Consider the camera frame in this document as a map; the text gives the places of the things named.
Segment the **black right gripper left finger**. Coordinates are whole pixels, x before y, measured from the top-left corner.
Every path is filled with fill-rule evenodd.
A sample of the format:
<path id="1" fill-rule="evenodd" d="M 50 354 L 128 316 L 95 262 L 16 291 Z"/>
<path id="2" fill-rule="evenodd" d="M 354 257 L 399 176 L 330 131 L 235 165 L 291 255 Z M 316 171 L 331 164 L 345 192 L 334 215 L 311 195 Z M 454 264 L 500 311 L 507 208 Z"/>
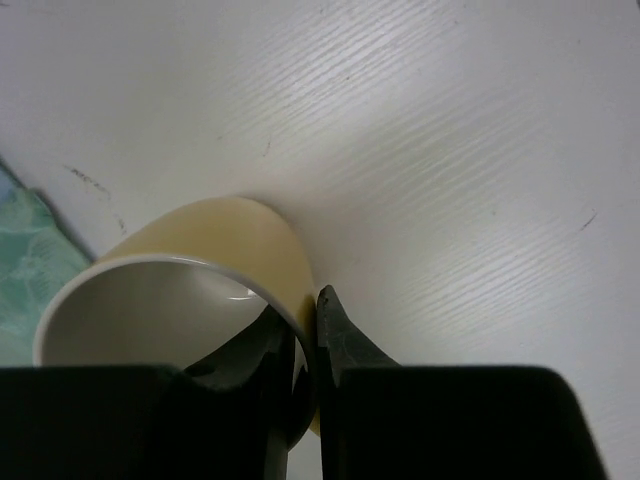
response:
<path id="1" fill-rule="evenodd" d="M 206 436 L 195 458 L 216 478 L 283 479 L 288 460 L 295 335 L 267 306 L 184 372 L 206 389 Z"/>

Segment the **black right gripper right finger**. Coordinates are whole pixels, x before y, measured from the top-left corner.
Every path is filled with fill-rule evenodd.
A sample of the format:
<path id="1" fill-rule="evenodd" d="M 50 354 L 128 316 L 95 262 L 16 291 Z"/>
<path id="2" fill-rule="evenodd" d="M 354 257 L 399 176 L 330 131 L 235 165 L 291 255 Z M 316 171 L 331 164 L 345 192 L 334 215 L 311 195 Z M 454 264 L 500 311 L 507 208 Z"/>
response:
<path id="1" fill-rule="evenodd" d="M 331 285 L 318 296 L 316 336 L 324 477 L 413 478 L 415 449 L 401 402 L 413 369 L 351 321 Z"/>

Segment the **yellow ceramic mug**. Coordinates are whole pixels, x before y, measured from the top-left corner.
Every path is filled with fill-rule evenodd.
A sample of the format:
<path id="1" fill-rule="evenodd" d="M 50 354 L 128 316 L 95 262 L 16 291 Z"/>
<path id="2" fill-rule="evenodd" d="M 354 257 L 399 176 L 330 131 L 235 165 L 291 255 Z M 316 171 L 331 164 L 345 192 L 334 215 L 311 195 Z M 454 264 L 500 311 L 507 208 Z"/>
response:
<path id="1" fill-rule="evenodd" d="M 315 411 L 314 287 L 288 223 L 256 201 L 183 206 L 70 280 L 43 313 L 30 379 L 51 396 L 45 426 L 139 453 L 194 452 L 206 389 L 184 370 L 273 307 L 295 335 L 289 450 Z"/>

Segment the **green patterned cloth placemat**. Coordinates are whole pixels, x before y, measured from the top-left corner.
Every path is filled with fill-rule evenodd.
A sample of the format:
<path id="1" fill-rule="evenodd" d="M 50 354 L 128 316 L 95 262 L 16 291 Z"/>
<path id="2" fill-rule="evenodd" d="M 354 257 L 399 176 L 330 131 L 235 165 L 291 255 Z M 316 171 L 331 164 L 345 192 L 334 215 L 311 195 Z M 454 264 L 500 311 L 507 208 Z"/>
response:
<path id="1" fill-rule="evenodd" d="M 38 323 L 62 287 L 89 265 L 37 193 L 1 169 L 1 366 L 32 363 Z"/>

